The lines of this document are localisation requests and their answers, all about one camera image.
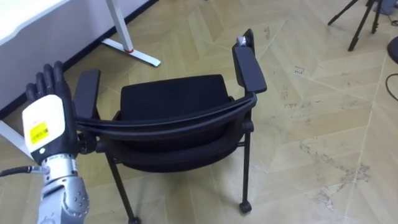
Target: white desk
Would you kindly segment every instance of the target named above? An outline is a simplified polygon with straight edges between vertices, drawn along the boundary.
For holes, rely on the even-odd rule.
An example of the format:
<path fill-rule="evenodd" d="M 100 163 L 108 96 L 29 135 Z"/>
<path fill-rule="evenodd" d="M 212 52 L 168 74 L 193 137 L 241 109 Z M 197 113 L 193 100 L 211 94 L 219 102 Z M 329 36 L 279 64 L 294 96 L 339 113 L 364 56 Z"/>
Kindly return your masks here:
<path fill-rule="evenodd" d="M 24 27 L 68 1 L 71 0 L 0 0 L 0 45 L 15 37 Z M 134 49 L 118 1 L 106 0 L 106 3 L 122 43 L 120 44 L 111 39 L 105 39 L 103 43 L 155 67 L 159 66 L 160 60 Z M 13 145 L 32 158 L 26 148 L 24 137 L 3 121 L 0 121 L 0 135 L 4 136 Z"/>

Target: wooden floor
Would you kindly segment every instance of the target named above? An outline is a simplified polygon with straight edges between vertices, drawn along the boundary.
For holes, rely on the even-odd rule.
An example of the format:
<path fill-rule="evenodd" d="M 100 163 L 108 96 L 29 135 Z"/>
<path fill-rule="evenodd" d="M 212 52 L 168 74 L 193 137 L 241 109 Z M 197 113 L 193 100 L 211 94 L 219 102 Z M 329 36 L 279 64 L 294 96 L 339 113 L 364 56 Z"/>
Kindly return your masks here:
<path fill-rule="evenodd" d="M 243 151 L 212 166 L 180 174 L 148 174 L 119 166 L 134 211 L 145 224 L 398 223 L 398 104 L 386 77 L 398 72 L 386 53 L 398 36 L 386 16 L 370 34 L 374 13 L 355 51 L 349 42 L 364 1 L 331 27 L 349 1 L 160 0 L 128 27 L 137 49 L 159 68 L 100 46 L 67 72 L 102 70 L 98 108 L 110 119 L 121 87 L 133 83 L 222 73 L 229 94 L 243 95 L 231 46 L 252 28 L 268 91 L 254 110 L 249 198 L 241 216 Z M 398 95 L 398 80 L 391 80 Z M 21 110 L 6 120 L 21 130 Z M 0 137 L 0 169 L 31 164 Z M 91 198 L 86 223 L 127 223 L 103 154 L 79 156 Z M 1 223 L 35 223 L 42 178 L 0 179 Z"/>

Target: chair caster wheel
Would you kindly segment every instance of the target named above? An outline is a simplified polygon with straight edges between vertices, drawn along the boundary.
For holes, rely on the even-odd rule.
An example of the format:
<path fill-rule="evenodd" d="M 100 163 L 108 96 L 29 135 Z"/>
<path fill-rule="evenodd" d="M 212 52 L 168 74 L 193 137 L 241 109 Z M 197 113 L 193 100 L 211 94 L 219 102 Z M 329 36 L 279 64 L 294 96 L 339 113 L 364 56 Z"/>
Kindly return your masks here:
<path fill-rule="evenodd" d="M 251 211 L 251 204 L 249 202 L 242 202 L 239 204 L 239 209 L 245 215 Z"/>
<path fill-rule="evenodd" d="M 141 224 L 141 220 L 138 217 L 134 217 L 129 220 L 129 224 Z"/>

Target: chair backrest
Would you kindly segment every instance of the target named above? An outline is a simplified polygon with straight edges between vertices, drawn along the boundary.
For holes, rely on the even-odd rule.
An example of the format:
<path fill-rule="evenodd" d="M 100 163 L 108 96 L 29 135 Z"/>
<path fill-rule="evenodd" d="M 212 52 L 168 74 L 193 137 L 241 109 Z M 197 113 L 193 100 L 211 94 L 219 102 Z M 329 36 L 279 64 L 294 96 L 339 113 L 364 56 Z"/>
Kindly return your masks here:
<path fill-rule="evenodd" d="M 242 121 L 246 113 L 256 105 L 256 101 L 256 95 L 251 93 L 212 110 L 190 114 L 178 119 L 130 122 L 77 118 L 77 126 L 80 131 L 119 141 L 153 141 L 178 138 L 209 131 L 232 121 Z"/>

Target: chair armrest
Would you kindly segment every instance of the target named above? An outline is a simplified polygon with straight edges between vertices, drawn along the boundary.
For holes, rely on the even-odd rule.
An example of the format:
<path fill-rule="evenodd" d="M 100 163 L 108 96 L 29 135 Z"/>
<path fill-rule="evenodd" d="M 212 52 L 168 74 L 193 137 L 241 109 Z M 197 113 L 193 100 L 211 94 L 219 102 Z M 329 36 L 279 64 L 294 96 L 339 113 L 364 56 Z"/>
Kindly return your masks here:
<path fill-rule="evenodd" d="M 75 90 L 75 111 L 78 118 L 94 118 L 101 71 L 89 70 L 80 75 Z"/>
<path fill-rule="evenodd" d="M 236 79 L 246 92 L 262 93 L 267 91 L 266 80 L 260 65 L 250 47 L 232 48 Z"/>

